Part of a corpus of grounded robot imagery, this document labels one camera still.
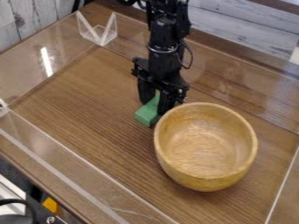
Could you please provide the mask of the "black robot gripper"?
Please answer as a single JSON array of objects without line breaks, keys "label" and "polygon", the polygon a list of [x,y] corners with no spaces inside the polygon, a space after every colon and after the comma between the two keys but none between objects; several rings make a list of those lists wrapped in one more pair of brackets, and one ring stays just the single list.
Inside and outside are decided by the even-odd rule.
[{"label": "black robot gripper", "polygon": [[174,108],[177,102],[183,100],[190,90],[190,85],[182,77],[181,71],[191,66],[183,64],[185,47],[178,46],[171,52],[150,50],[147,59],[134,57],[133,75],[138,78],[138,93],[143,104],[161,92],[158,114],[162,116]]}]

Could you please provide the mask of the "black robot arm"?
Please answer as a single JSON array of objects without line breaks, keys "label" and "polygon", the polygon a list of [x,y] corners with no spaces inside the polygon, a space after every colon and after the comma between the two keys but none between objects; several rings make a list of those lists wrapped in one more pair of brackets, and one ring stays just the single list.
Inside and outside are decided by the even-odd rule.
[{"label": "black robot arm", "polygon": [[190,0],[149,0],[146,15],[150,30],[149,58],[133,58],[135,64],[133,75],[138,78],[138,93],[143,104],[155,98],[161,91],[158,114],[162,116],[183,103],[190,85],[182,77],[185,50],[191,48],[185,42],[191,33],[189,18]]}]

